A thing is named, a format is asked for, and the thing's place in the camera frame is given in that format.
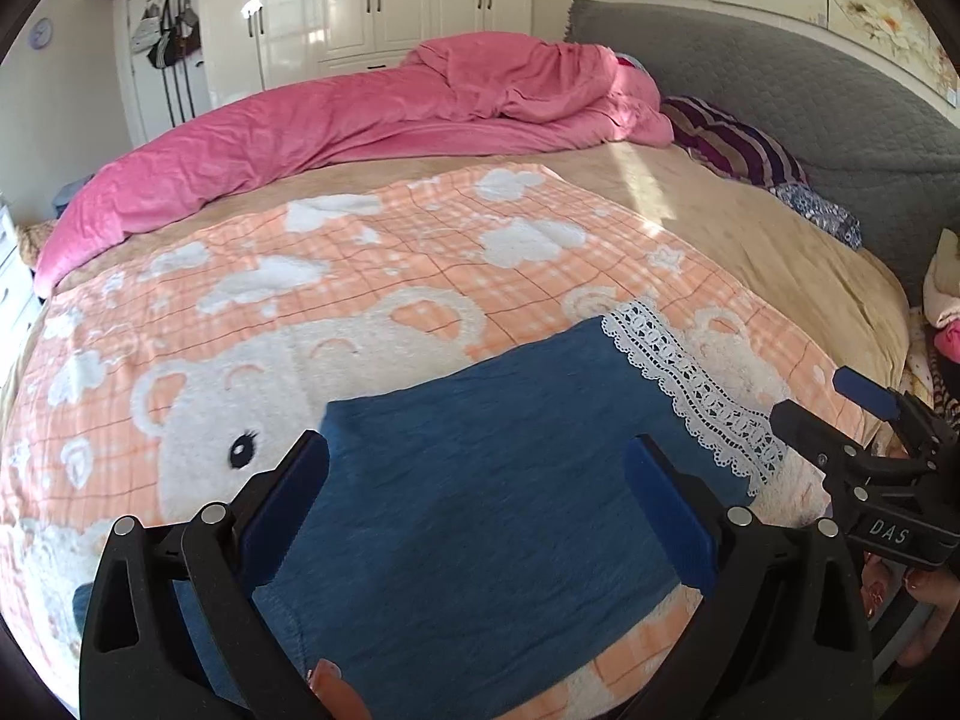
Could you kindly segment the hanging bags on door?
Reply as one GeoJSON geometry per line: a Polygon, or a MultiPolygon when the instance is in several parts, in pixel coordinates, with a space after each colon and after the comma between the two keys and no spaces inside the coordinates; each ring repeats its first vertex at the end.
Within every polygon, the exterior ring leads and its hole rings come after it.
{"type": "Polygon", "coordinates": [[[199,15],[190,0],[161,0],[146,5],[130,37],[133,55],[160,74],[167,117],[173,127],[197,115],[189,59],[202,47],[199,15]]]}

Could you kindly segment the purple wall clock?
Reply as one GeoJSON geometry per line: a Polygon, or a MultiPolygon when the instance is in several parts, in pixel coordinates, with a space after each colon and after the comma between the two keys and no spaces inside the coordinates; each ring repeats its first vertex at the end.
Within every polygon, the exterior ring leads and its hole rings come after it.
{"type": "Polygon", "coordinates": [[[53,23],[50,18],[44,16],[32,25],[28,36],[29,47],[32,50],[44,50],[50,46],[53,37],[53,23]]]}

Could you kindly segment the pink duvet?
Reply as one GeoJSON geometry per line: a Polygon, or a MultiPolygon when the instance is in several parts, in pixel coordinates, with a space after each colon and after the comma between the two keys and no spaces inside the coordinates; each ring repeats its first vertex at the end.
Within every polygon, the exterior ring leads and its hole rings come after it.
{"type": "Polygon", "coordinates": [[[34,291],[133,234],[334,164],[553,153],[674,140],[647,71],[597,44],[520,32],[430,39],[387,70],[269,89],[203,114],[101,167],[44,244],[34,291]]]}

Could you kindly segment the purple striped pillow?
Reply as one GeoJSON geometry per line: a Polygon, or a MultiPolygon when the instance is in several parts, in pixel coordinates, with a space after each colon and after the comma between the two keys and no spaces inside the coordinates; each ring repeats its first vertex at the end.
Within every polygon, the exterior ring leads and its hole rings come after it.
{"type": "Polygon", "coordinates": [[[807,184],[800,162],[775,137],[695,96],[667,96],[661,112],[674,143],[718,176],[759,188],[807,184]]]}

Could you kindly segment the grey padded headboard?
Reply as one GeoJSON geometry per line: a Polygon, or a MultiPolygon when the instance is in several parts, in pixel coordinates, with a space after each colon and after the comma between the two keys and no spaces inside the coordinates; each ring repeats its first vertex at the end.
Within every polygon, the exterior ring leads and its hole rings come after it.
{"type": "Polygon", "coordinates": [[[921,302],[940,232],[958,224],[958,128],[918,94],[812,37],[711,11],[573,0],[565,37],[633,55],[665,96],[775,137],[921,302]]]}

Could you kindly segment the blue denim pants lace hem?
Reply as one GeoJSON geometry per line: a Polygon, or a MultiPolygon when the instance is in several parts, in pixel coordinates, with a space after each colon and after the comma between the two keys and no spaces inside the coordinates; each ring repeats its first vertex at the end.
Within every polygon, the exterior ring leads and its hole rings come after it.
{"type": "Polygon", "coordinates": [[[623,474],[633,437],[729,505],[784,460],[768,415],[788,382],[717,310],[674,330],[633,302],[467,369],[416,357],[438,379],[402,377],[371,335],[340,349],[386,376],[363,397],[312,362],[194,364],[158,458],[184,520],[325,437],[329,479],[254,600],[295,667],[337,663],[379,718],[498,717],[675,589],[623,474]]]}

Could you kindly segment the blue floral pillow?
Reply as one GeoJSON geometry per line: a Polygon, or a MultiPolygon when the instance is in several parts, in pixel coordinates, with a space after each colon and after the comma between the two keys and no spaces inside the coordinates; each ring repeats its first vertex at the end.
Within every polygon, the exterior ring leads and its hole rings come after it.
{"type": "Polygon", "coordinates": [[[797,182],[775,185],[770,188],[770,193],[820,231],[827,232],[828,236],[850,249],[861,249],[861,223],[843,206],[825,199],[807,184],[797,182]]]}

